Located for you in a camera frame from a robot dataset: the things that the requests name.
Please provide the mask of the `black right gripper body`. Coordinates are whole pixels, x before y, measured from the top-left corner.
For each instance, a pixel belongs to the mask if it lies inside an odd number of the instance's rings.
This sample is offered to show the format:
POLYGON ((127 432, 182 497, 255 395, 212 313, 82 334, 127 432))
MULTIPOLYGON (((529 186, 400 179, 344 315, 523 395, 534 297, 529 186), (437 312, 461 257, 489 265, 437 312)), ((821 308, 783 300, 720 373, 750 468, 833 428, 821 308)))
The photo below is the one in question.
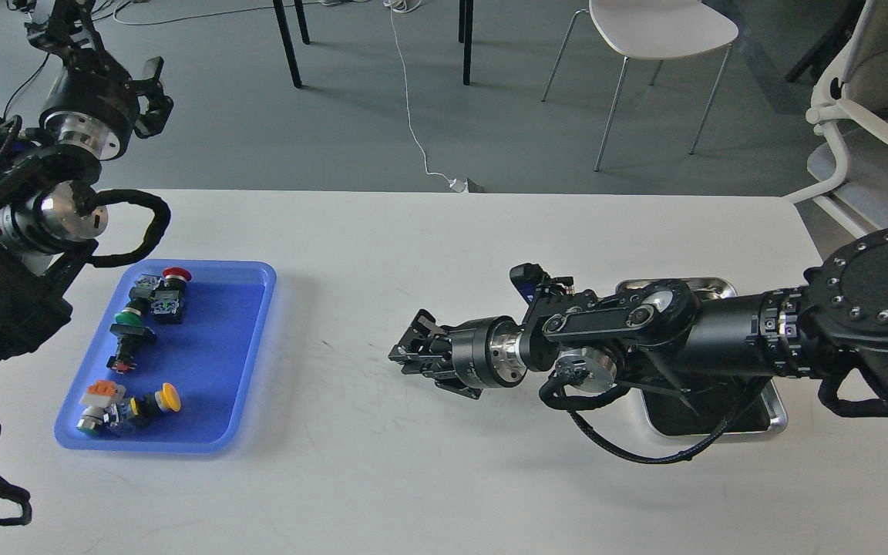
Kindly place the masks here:
POLYGON ((466 321, 451 328, 453 351, 445 368, 476 388, 512 388, 527 372, 519 355, 521 327, 509 316, 466 321))

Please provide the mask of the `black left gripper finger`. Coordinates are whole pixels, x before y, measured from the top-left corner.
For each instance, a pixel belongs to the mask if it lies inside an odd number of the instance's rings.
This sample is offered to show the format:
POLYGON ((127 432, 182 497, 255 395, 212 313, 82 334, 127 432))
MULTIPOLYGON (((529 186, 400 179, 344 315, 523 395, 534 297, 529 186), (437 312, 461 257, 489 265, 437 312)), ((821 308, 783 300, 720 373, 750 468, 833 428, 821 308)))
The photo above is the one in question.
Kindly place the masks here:
POLYGON ((146 61, 141 78, 133 79, 135 95, 146 99, 146 109, 134 123, 135 136, 142 140, 163 132, 175 106, 173 99, 163 91, 162 71, 163 57, 155 56, 146 61))
POLYGON ((67 69, 112 75, 116 63, 96 31, 94 10, 94 1, 25 1, 27 39, 67 69))

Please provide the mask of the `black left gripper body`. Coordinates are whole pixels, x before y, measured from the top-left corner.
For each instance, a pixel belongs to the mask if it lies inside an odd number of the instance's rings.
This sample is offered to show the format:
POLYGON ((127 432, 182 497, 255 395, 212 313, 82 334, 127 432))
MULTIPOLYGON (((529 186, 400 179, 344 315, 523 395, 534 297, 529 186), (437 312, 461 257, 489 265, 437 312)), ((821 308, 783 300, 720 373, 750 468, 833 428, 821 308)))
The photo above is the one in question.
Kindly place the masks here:
POLYGON ((139 102, 126 85, 131 77, 123 67, 103 66, 103 70, 65 66, 45 101, 39 126, 69 143, 74 143, 72 131, 91 137, 84 147, 105 161, 126 153, 139 102))

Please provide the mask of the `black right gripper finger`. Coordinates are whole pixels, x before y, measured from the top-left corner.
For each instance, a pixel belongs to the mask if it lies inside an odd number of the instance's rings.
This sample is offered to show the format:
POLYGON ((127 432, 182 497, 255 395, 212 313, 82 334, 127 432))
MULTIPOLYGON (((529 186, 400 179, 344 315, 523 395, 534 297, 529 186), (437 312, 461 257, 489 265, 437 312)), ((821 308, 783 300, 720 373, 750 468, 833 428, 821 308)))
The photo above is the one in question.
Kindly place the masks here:
POLYGON ((399 343, 391 348, 388 359, 400 365, 416 363, 419 368, 447 362, 453 351, 450 330, 438 325, 426 309, 420 309, 399 343))
POLYGON ((422 375, 431 379, 435 386, 451 393, 478 400, 482 396, 482 388, 469 386, 458 379, 453 369, 441 368, 437 363, 406 362, 402 365, 403 375, 422 375))

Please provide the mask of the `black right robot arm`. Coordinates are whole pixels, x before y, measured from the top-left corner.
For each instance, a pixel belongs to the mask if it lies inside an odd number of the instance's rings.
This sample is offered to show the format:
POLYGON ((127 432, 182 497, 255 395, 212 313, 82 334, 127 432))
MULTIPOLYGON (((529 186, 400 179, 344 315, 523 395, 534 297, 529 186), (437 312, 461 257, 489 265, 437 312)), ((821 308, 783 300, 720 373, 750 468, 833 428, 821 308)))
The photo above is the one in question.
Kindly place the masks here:
POLYGON ((859 237, 805 284, 722 298, 715 278, 621 282, 603 298, 575 292, 572 277, 538 264, 511 268, 527 303, 509 316, 440 325, 419 310, 388 358, 404 375, 478 399, 545 372, 540 401, 614 456, 648 465, 682 463, 707 449, 757 404, 774 377, 819 382, 819 401, 843 418, 888 418, 888 228, 859 237), (582 412, 632 389, 663 395, 687 413, 718 414, 697 445, 673 456, 639 456, 600 436, 582 412))

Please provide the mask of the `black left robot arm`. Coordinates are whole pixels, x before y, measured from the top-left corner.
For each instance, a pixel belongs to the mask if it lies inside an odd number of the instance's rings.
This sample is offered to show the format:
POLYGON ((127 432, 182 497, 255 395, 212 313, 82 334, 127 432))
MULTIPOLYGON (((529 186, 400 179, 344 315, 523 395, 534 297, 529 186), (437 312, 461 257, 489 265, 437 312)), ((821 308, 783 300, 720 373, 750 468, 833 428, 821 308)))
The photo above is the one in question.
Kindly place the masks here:
POLYGON ((130 266, 170 224, 165 200, 95 185, 130 138, 162 133, 173 109, 161 57, 135 79, 103 45, 92 1, 14 1, 32 46, 61 61, 35 126, 0 116, 0 363, 38 350, 71 318, 85 266, 130 266))

